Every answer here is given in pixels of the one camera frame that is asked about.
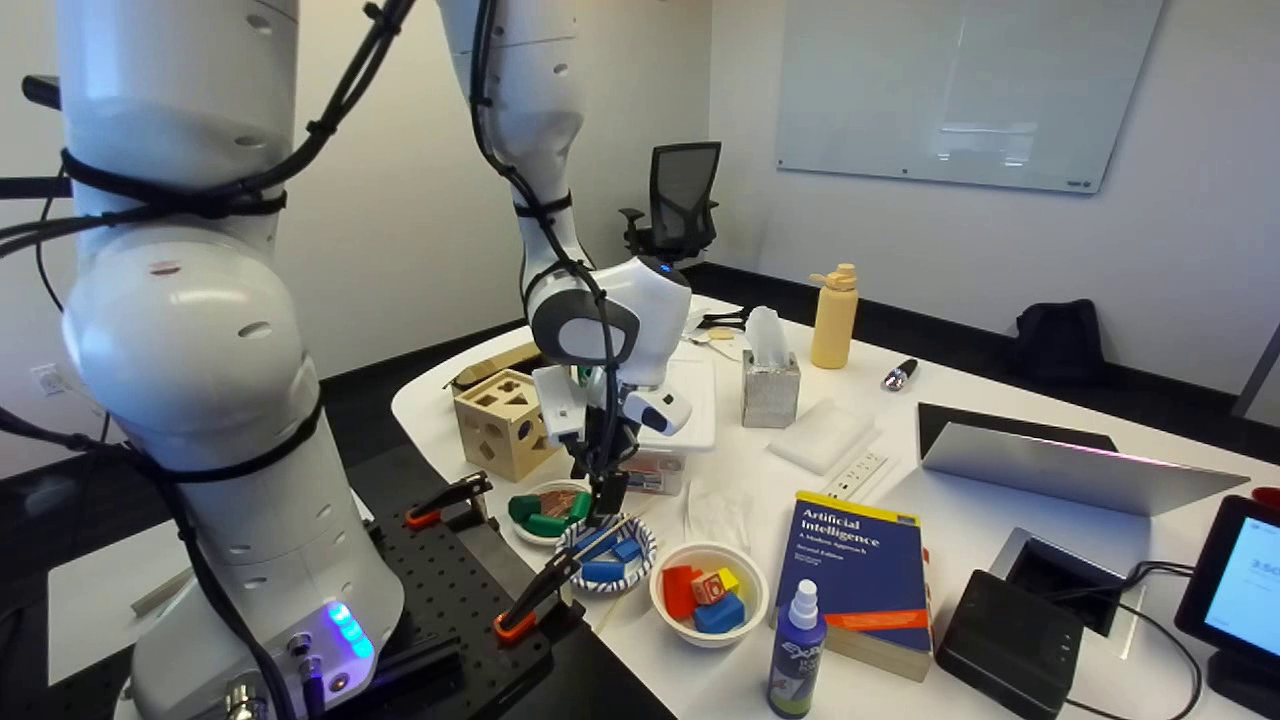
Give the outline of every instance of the office chair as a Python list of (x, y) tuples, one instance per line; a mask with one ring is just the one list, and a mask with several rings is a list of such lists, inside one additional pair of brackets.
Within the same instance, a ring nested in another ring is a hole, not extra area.
[(716, 240), (712, 184), (720, 168), (720, 144), (656, 144), (648, 164), (648, 224), (640, 208), (620, 208), (628, 220), (632, 256), (656, 256), (680, 264), (700, 256)]

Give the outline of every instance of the white wall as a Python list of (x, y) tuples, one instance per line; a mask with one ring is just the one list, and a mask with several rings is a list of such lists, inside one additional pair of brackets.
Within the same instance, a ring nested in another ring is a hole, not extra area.
[[(620, 204), (644, 200), (648, 148), (708, 132), (704, 0), (576, 0), (588, 128), (572, 156), (580, 236), (596, 260), (620, 256)], [(304, 4), (300, 120), (316, 116), (360, 4)], [(0, 176), (52, 172), (56, 116), (16, 96), (24, 72), (56, 72), (52, 0), (0, 8)], [(420, 4), (380, 84), (292, 184), (280, 268), (324, 376), (516, 320), (516, 232), (504, 184), (480, 164), (432, 4)], [(36, 204), (0, 204), (0, 224)], [(72, 244), (52, 248), (68, 288)], [(56, 312), (32, 256), (0, 264), (0, 408), (96, 432), (76, 392), (48, 400), (28, 368), (64, 364)], [(0, 436), (0, 476), (60, 460)]]
[[(856, 260), (872, 300), (992, 332), (1032, 300), (1092, 296), (1112, 360), (1244, 388), (1280, 320), (1276, 0), (1168, 0), (1092, 200), (784, 176), (780, 44), (784, 0), (712, 4), (716, 196), (736, 240), (720, 260), (788, 280)], [(1256, 416), (1280, 424), (1276, 392)]]

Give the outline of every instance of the laptop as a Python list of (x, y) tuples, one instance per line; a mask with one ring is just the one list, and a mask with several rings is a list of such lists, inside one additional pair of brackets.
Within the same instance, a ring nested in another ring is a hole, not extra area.
[(1136, 516), (1160, 516), (1168, 508), (1248, 484), (1248, 476), (1232, 472), (1180, 468), (1148, 456), (976, 428), (960, 420), (940, 428), (920, 464), (944, 476), (1004, 484)]

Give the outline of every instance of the floor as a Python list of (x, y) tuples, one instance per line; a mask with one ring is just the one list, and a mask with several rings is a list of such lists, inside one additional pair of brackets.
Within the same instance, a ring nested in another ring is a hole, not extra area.
[[(688, 280), (708, 296), (772, 304), (788, 320), (812, 320), (816, 308), (816, 292), (804, 284), (716, 264), (692, 268)], [(388, 412), (392, 396), (436, 360), (492, 332), (504, 328), (324, 380), (328, 420), (344, 460), (364, 464), (388, 448), (404, 448), (408, 440)], [(1024, 384), (1012, 340), (992, 332), (864, 304), (856, 336), (920, 360)], [(1068, 388), (1052, 396), (1280, 464), (1280, 432), (1236, 420), (1228, 412), (1232, 396), (1224, 392), (1116, 368), (1100, 388)], [(160, 500), (124, 456), (80, 456), (0, 484), (0, 716), (44, 688), (44, 640), (36, 628), (44, 624), (44, 572), (116, 536), (148, 528), (160, 516)]]

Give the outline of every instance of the blue book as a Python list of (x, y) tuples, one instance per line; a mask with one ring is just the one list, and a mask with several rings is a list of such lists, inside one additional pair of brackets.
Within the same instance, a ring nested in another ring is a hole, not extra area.
[(928, 676), (932, 612), (916, 516), (800, 492), (776, 596), (804, 576), (816, 580), (832, 652)]

